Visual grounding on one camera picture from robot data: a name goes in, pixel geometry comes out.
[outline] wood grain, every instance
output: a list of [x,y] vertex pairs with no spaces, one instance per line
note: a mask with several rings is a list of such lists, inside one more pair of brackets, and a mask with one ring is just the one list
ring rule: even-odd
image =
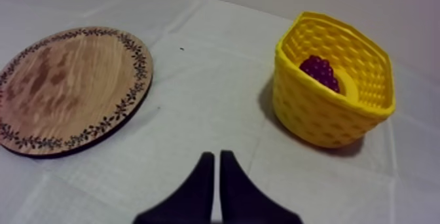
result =
[[0,73],[0,143],[33,156],[85,146],[133,111],[152,74],[147,47],[124,31],[77,28],[44,38]]

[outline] woven plastic basket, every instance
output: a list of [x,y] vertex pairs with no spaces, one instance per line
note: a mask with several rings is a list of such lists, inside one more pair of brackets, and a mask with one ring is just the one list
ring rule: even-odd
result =
[[[341,94],[299,69],[310,55],[330,61]],[[394,112],[390,59],[352,26],[304,12],[276,46],[273,105],[300,138],[320,147],[348,145]]]

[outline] wooden charger plate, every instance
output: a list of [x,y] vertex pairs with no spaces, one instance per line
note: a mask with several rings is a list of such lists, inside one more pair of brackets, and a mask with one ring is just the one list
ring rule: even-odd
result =
[[34,157],[87,147],[124,124],[152,74],[147,47],[125,31],[77,28],[44,38],[0,73],[0,143]]

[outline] floral border pattern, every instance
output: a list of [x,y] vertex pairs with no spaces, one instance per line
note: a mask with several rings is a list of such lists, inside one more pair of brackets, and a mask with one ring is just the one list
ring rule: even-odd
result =
[[7,83],[8,78],[14,73],[20,62],[29,54],[39,50],[41,47],[47,46],[49,43],[71,39],[79,35],[84,36],[116,36],[126,50],[132,52],[133,67],[135,69],[136,82],[129,88],[125,97],[116,104],[115,110],[110,116],[104,116],[102,120],[95,125],[90,125],[85,128],[80,134],[72,135],[68,140],[61,138],[41,138],[39,136],[21,137],[19,131],[11,128],[11,125],[0,122],[0,138],[3,140],[13,141],[18,149],[29,147],[32,149],[48,148],[50,151],[54,149],[61,149],[63,146],[67,149],[79,147],[87,142],[90,138],[97,138],[104,135],[107,131],[117,125],[121,119],[125,118],[127,108],[134,105],[137,95],[144,91],[148,86],[145,80],[148,78],[147,71],[147,57],[142,53],[142,46],[137,45],[136,42],[130,38],[129,34],[122,33],[115,29],[98,29],[98,28],[81,28],[76,31],[68,31],[63,34],[52,36],[49,39],[43,39],[30,47],[27,47],[19,55],[17,55],[6,70],[0,75],[0,89]]

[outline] table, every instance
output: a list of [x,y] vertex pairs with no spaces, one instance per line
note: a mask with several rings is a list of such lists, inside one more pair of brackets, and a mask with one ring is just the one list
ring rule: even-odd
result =
[[131,223],[201,152],[222,149],[305,223],[440,220],[440,88],[408,64],[429,52],[405,56],[405,34],[387,30],[385,15],[374,26],[354,14],[346,21],[390,53],[397,111],[363,143],[322,151],[292,138],[270,108],[274,45],[292,20],[217,0],[0,0],[0,11],[1,67],[42,37],[93,25],[135,34],[155,68],[138,113],[97,146],[55,160],[0,148],[2,224]]

